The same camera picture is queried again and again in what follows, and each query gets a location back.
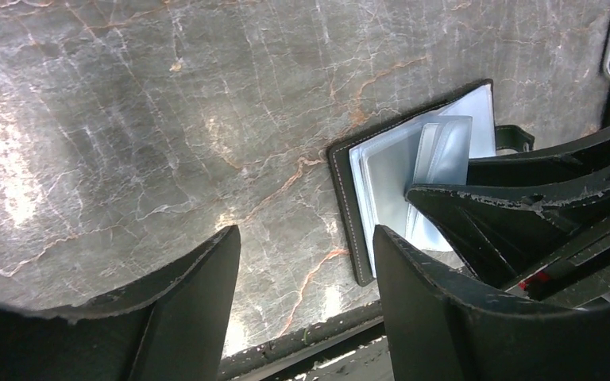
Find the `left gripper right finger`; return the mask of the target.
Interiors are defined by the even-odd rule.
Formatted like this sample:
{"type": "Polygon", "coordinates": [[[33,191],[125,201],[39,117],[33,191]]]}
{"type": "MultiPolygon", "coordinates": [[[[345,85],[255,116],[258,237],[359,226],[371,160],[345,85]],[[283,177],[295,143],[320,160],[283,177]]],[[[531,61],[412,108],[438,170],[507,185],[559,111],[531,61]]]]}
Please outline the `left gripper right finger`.
{"type": "Polygon", "coordinates": [[[610,306],[567,309],[498,290],[373,235],[397,380],[610,380],[610,306]]]}

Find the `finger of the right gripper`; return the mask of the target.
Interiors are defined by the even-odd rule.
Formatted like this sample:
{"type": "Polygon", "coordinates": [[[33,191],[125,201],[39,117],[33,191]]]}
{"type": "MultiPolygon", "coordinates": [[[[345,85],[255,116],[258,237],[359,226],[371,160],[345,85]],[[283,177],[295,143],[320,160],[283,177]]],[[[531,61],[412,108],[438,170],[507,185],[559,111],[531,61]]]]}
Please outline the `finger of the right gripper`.
{"type": "Polygon", "coordinates": [[[414,185],[406,198],[474,275],[501,288],[610,217],[610,166],[536,186],[414,185]]]}
{"type": "Polygon", "coordinates": [[[504,156],[469,161],[470,186],[529,187],[560,183],[610,166],[610,126],[586,137],[504,156]]]}

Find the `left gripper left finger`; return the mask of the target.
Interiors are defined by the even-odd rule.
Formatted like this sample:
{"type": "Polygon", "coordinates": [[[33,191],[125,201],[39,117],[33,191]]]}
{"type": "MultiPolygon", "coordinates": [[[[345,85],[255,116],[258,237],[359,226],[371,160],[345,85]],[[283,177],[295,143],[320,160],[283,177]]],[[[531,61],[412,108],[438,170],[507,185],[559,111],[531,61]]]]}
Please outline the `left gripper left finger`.
{"type": "Polygon", "coordinates": [[[240,230],[230,225],[82,305],[0,302],[0,380],[216,379],[240,254],[240,230]]]}

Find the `black leather card holder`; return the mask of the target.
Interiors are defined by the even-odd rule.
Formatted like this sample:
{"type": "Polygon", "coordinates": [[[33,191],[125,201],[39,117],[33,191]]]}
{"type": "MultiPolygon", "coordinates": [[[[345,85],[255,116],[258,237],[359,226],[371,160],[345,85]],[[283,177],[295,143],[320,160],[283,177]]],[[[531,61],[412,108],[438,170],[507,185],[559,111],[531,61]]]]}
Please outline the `black leather card holder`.
{"type": "Polygon", "coordinates": [[[331,178],[360,286],[376,278],[376,225],[386,225],[451,267],[462,266],[445,237],[405,195],[416,183],[465,184],[472,159],[533,149],[533,135],[495,123],[492,89],[490,79],[468,84],[329,147],[331,178]]]}

